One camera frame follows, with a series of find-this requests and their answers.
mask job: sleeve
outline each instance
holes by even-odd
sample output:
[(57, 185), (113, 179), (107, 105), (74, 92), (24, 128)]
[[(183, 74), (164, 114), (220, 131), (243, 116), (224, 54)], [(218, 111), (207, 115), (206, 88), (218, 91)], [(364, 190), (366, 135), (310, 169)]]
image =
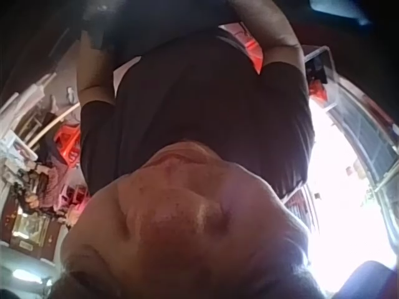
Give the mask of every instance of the sleeve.
[(90, 195), (113, 181), (115, 173), (115, 107), (90, 102), (80, 112), (80, 166)]
[(307, 82), (300, 70), (283, 62), (266, 65), (260, 78), (265, 99), (259, 109), (265, 132), (260, 142), (270, 157), (262, 172), (277, 195), (287, 199), (306, 183), (314, 145)]

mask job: nose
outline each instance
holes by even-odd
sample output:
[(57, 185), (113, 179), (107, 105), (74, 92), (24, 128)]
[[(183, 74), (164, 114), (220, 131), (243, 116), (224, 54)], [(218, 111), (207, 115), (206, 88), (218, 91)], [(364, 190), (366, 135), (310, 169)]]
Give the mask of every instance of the nose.
[(224, 216), (218, 203), (186, 189), (151, 189), (129, 211), (127, 222), (142, 258), (158, 265), (173, 261), (175, 267), (202, 254), (204, 241), (220, 232)]

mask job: red object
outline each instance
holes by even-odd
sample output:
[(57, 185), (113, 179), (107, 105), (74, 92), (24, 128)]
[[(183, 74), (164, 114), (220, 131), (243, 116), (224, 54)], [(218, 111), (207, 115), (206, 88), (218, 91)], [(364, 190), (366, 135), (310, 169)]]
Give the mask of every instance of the red object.
[(324, 103), (329, 100), (323, 83), (320, 80), (314, 80), (309, 84), (309, 93)]
[(254, 67), (258, 73), (261, 73), (263, 64), (263, 51), (257, 41), (252, 38), (249, 42), (245, 43), (249, 58), (251, 58)]
[(74, 168), (80, 158), (80, 126), (62, 126), (55, 134), (54, 141), (68, 166)]

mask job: ceiling light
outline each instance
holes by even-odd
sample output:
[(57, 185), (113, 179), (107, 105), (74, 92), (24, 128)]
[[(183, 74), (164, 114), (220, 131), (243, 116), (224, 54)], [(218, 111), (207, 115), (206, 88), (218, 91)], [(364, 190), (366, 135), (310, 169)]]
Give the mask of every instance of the ceiling light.
[(42, 280), (40, 277), (32, 274), (31, 272), (22, 270), (22, 269), (17, 269), (15, 271), (13, 271), (12, 276), (14, 276), (15, 278), (18, 278), (20, 280), (24, 280), (26, 282), (42, 283)]

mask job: white pipe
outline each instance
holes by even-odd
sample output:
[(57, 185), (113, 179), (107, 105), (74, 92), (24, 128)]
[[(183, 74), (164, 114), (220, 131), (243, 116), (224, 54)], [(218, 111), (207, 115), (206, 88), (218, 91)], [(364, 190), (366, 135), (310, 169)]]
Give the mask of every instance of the white pipe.
[(13, 95), (8, 99), (8, 101), (0, 108), (0, 114), (19, 96), (19, 93), (14, 92)]
[(63, 114), (59, 115), (55, 120), (50, 122), (43, 130), (41, 130), (35, 138), (33, 138), (29, 143), (28, 147), (32, 148), (48, 131), (51, 130), (56, 124), (58, 124), (62, 119), (64, 119), (68, 114), (72, 113), (80, 106), (80, 103), (76, 103), (74, 106), (70, 107), (67, 111), (63, 112)]

